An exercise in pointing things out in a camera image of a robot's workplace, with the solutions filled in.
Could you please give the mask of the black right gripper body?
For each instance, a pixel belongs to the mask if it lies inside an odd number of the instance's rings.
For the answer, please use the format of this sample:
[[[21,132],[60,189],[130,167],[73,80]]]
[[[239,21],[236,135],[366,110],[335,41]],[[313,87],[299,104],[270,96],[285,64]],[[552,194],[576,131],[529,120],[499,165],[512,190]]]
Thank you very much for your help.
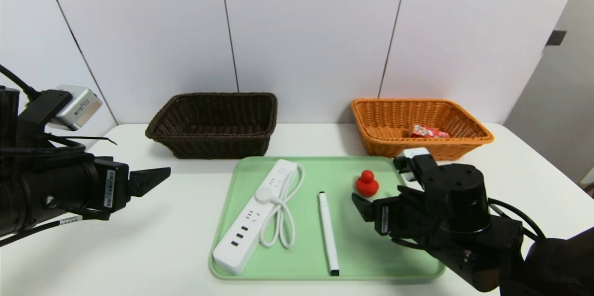
[[[425,192],[398,186],[400,194],[373,201],[375,229],[397,245],[430,245],[438,221],[425,209]]]

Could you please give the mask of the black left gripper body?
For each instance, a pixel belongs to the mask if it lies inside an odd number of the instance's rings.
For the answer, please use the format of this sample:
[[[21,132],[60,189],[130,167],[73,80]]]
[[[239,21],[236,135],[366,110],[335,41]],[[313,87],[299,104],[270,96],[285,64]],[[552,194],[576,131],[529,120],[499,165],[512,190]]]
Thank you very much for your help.
[[[51,157],[43,166],[42,213],[115,213],[126,205],[129,167],[113,157]]]

